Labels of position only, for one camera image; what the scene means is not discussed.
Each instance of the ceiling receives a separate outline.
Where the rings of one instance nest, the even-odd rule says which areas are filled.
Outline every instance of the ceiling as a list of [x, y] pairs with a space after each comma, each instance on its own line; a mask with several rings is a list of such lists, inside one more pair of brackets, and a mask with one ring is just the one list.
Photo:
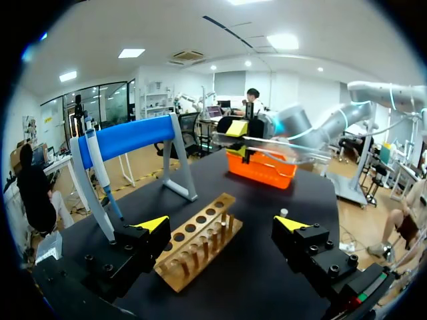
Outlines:
[[[205, 15], [253, 48], [203, 19]], [[275, 50], [265, 38], [285, 32], [298, 37], [298, 50]], [[135, 59], [118, 59], [125, 48], [146, 51]], [[404, 40], [363, 0], [272, 0], [240, 6], [227, 0], [91, 0], [75, 4], [48, 30], [22, 83], [38, 96], [48, 95], [94, 79], [128, 76], [140, 65], [164, 66], [183, 49], [205, 54], [204, 64], [184, 67], [199, 73], [212, 73], [215, 64], [216, 72], [288, 70], [341, 82], [423, 82]], [[59, 81], [60, 74], [73, 70], [76, 79]]]

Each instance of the small bottle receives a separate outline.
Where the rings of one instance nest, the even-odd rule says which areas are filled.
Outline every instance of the small bottle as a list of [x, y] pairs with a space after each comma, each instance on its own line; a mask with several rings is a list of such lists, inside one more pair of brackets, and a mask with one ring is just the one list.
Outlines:
[[286, 218], [286, 216], [288, 215], [288, 210], [287, 209], [280, 209], [280, 217], [282, 218]]

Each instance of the black table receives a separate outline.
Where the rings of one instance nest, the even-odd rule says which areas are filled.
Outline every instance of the black table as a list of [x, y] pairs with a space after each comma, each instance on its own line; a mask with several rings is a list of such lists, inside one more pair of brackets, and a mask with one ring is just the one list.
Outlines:
[[[141, 274], [127, 295], [115, 304], [143, 319], [319, 319], [329, 302], [318, 297], [301, 274], [294, 274], [271, 240], [272, 220], [281, 208], [288, 218], [320, 223], [339, 241], [336, 196], [323, 177], [297, 170], [286, 190], [279, 190], [228, 172], [224, 151], [191, 166], [198, 199], [188, 203], [161, 180], [118, 201], [129, 223], [170, 216], [171, 230], [226, 192], [236, 198], [230, 213], [243, 221], [230, 244], [181, 293], [175, 293], [154, 271]], [[180, 170], [172, 175], [183, 181]], [[118, 223], [111, 209], [113, 224]], [[63, 254], [77, 261], [93, 248], [107, 245], [93, 216], [64, 230]]]

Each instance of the computer monitor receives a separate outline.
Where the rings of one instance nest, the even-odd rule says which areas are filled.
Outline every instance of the computer monitor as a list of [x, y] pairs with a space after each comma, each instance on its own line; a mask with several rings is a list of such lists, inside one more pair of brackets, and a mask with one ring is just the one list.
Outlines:
[[220, 104], [221, 108], [231, 108], [232, 107], [232, 102], [230, 100], [222, 100], [222, 101], [217, 101]]
[[33, 150], [32, 165], [42, 165], [45, 163], [45, 155], [43, 153], [43, 145], [38, 146]]
[[221, 108], [219, 105], [214, 105], [212, 107], [207, 107], [207, 112], [209, 113], [209, 117], [214, 118], [214, 117], [221, 117], [222, 113], [221, 113]]

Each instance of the laptop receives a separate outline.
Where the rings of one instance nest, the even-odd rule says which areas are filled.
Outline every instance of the laptop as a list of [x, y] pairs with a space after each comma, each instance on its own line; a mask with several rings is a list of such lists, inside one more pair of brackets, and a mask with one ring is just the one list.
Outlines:
[[219, 121], [222, 119], [221, 107], [219, 105], [207, 107], [207, 113], [212, 121]]

